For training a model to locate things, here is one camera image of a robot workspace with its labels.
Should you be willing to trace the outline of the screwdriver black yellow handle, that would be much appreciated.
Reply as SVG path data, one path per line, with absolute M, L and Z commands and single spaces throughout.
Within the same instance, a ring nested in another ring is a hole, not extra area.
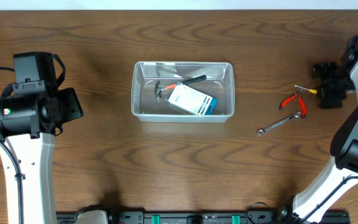
M 305 90 L 309 93 L 312 93 L 312 94 L 317 94 L 318 91 L 317 90 L 314 90 L 314 89 L 309 89 L 309 88 L 305 88 L 305 87 L 302 87 L 302 86 L 299 86 L 299 85 L 295 85 L 296 89 L 299 89 L 299 90 Z

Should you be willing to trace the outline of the red handled pliers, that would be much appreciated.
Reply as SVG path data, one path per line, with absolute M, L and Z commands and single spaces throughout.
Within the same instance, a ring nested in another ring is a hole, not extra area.
M 294 92 L 291 96 L 285 98 L 285 99 L 280 103 L 280 105 L 279 105 L 279 110 L 283 110 L 284 107 L 285 107 L 289 102 L 294 101 L 294 100 L 297 100 L 298 103 L 299 103 L 299 105 L 300 105 L 300 108 L 301 108 L 301 116 L 300 116 L 300 117 L 301 117 L 301 118 L 306 118 L 307 109 L 306 109 L 306 105 L 305 105 L 305 103 L 304 103 L 304 101 L 303 101 L 303 99 L 302 99 L 301 88 L 299 88 L 299 87 L 296 87 L 296 88 L 295 88 L 295 92 Z

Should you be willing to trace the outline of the silver combination wrench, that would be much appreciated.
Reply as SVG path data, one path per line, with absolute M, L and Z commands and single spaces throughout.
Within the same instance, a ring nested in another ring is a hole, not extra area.
M 284 118 L 284 119 L 282 119 L 280 121 L 277 121 L 276 123 L 271 124 L 270 126 L 258 129 L 257 134 L 259 136 L 263 135 L 266 132 L 269 132 L 269 131 L 271 131 L 271 130 L 273 130 L 273 129 L 275 129 L 275 128 L 277 128 L 277 127 L 279 127 L 279 126 L 281 126 L 281 125 L 283 125 L 283 124 L 285 124 L 285 123 L 287 123 L 287 122 L 289 122 L 289 121 L 291 121 L 291 120 L 293 120 L 295 118 L 300 118 L 300 117 L 301 117 L 301 112 L 297 111 L 296 113 L 293 113 L 290 116 L 288 116 L 288 117 L 286 117 L 286 118 Z

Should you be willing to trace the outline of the small hammer black handle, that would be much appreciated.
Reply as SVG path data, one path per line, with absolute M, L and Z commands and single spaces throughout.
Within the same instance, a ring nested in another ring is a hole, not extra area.
M 165 86 L 163 88 L 159 87 L 160 80 L 158 80 L 156 82 L 156 84 L 155 84 L 155 87 L 154 87 L 154 92 L 155 92 L 156 99 L 157 100 L 161 99 L 162 92 L 165 91 L 165 90 L 171 90 L 171 89 L 174 89 L 174 88 L 176 88 L 177 86 L 180 86 L 180 85 L 188 85 L 188 84 L 200 82 L 200 81 L 203 81 L 203 80 L 206 80 L 206 75 L 200 75 L 198 77 L 190 78 L 190 79 L 187 79 L 187 80 L 182 81 L 182 82 L 177 82 L 177 83 L 174 83 L 174 84 L 171 84 L 171 85 L 167 85 L 167 86 Z

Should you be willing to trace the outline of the clear plastic container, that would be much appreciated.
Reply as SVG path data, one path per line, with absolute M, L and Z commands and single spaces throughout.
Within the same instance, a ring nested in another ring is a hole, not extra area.
M 224 123 L 235 111 L 228 62 L 137 62 L 132 114 L 145 122 Z

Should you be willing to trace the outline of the white blue card package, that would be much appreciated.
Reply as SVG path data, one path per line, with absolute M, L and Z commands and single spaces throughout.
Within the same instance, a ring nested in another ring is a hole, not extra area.
M 186 85 L 174 88 L 168 102 L 193 115 L 211 115 L 218 100 Z

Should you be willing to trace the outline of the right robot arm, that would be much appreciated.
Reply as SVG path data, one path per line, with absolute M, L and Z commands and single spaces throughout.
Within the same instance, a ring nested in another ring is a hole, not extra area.
M 348 40 L 340 64 L 313 65 L 313 78 L 321 81 L 317 94 L 322 109 L 340 108 L 349 90 L 356 93 L 357 107 L 335 133 L 326 167 L 278 212 L 278 223 L 320 223 L 326 211 L 358 184 L 358 35 Z

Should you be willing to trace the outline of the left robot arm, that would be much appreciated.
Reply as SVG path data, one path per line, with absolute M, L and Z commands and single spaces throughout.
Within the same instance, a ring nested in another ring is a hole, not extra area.
M 9 223 L 56 223 L 52 161 L 63 124 L 84 115 L 73 88 L 60 89 L 56 54 L 15 54 L 16 80 L 0 97 L 0 157 Z

